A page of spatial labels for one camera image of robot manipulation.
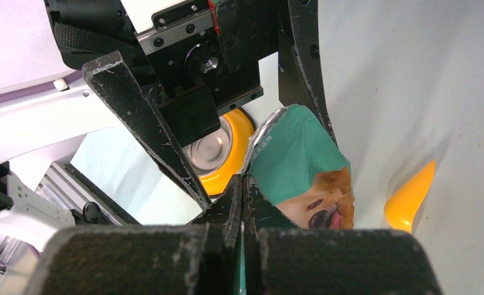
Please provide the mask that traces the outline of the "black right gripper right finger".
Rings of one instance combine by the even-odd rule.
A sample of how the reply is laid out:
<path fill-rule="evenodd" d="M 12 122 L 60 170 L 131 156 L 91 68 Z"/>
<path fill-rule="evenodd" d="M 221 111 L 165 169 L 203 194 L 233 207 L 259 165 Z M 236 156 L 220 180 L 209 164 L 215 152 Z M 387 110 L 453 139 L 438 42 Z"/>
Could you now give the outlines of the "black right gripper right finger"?
<path fill-rule="evenodd" d="M 441 294 L 424 248 L 392 229 L 301 229 L 243 176 L 247 294 Z"/>

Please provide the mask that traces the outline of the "green white pet food bag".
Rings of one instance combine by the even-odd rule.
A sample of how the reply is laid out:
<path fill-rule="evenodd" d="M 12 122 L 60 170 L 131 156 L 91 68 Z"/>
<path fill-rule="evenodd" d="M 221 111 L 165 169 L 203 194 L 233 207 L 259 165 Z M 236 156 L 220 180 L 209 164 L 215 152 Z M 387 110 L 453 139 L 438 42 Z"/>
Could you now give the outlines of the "green white pet food bag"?
<path fill-rule="evenodd" d="M 241 172 L 298 227 L 354 227 L 350 162 L 306 106 L 280 108 L 266 119 L 250 137 Z"/>

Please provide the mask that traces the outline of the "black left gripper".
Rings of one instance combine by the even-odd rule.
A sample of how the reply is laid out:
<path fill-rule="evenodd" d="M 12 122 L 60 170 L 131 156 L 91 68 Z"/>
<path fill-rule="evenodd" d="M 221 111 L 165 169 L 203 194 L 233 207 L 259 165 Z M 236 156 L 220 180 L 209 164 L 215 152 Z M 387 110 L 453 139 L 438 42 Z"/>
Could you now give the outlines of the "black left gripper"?
<path fill-rule="evenodd" d="M 217 131 L 221 116 L 263 95 L 259 61 L 276 52 L 277 33 L 279 102 L 306 106 L 337 143 L 326 105 L 316 0 L 123 6 L 163 90 L 159 110 L 118 51 L 85 63 L 84 80 L 201 210 L 211 199 L 181 146 Z"/>

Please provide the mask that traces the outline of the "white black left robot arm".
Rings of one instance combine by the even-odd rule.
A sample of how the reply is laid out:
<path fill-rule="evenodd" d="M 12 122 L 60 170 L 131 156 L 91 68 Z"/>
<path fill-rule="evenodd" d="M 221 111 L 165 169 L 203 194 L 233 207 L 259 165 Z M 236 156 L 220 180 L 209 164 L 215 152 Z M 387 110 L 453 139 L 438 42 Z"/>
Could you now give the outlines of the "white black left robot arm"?
<path fill-rule="evenodd" d="M 92 199 L 58 206 L 9 160 L 122 124 L 202 210 L 211 198 L 190 158 L 220 117 L 263 94 L 259 61 L 279 57 L 279 100 L 306 106 L 333 135 L 319 59 L 317 1 L 46 1 L 76 79 L 0 104 L 0 234 L 43 251 L 60 230 L 125 219 Z"/>

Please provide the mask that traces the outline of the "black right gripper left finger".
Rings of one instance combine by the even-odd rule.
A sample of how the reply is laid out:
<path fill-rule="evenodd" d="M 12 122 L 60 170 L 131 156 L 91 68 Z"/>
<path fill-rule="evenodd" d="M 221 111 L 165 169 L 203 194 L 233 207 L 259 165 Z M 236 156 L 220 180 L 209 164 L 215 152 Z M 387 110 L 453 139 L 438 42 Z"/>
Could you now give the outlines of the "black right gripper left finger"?
<path fill-rule="evenodd" d="M 183 226 L 65 228 L 25 294 L 238 294 L 243 179 Z"/>

